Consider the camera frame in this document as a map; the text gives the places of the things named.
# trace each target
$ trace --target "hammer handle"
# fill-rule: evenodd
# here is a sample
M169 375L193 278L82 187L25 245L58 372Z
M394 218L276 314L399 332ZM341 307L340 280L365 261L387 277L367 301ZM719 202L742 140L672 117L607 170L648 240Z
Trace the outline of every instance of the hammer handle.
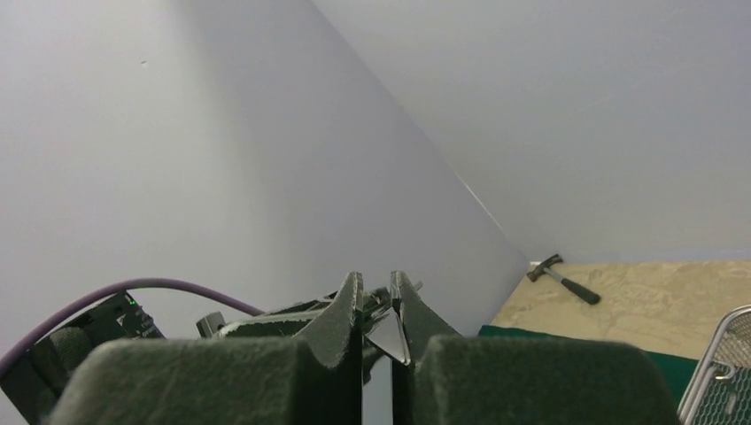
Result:
M564 277L561 279L561 285L565 286L567 290L573 292L577 297L582 298L589 305L595 305L600 302L599 295L568 278Z

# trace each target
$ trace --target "gray foam pad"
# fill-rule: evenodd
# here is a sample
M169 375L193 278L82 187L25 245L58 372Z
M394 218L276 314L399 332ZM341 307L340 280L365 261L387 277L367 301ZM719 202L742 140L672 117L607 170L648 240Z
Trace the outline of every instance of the gray foam pad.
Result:
M50 334L50 341L68 373L72 373L94 350L89 336L81 328L60 328Z
M415 373L415 424L679 424L657 369L625 344L436 336Z
M322 373L289 338L117 341L76 370L50 423L306 423L301 376Z

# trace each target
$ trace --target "purple cable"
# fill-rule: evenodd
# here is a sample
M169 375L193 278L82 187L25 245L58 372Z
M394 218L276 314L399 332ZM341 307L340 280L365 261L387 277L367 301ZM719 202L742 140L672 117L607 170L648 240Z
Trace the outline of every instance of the purple cable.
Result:
M200 295L205 298L212 299L218 303L230 306L237 309L240 312L250 314L251 316L257 316L263 314L258 308L247 305L246 303L224 295L215 290L210 290L201 285L195 283L179 281L176 279L165 278L142 278L132 279L129 281L113 283L112 285L105 286L99 290L89 293L88 295L73 301L70 305L63 308L59 312L53 314L49 319L42 322L39 326L34 328L26 336L21 338L1 359L0 359L0 377L4 376L11 370L11 367L18 361L21 356L30 349L37 341L44 338L45 335L50 333L63 321L83 310L85 307L92 305L102 298L109 297L118 292L124 290L138 290L143 288L166 288L170 290L181 290L184 292L190 292L191 294Z

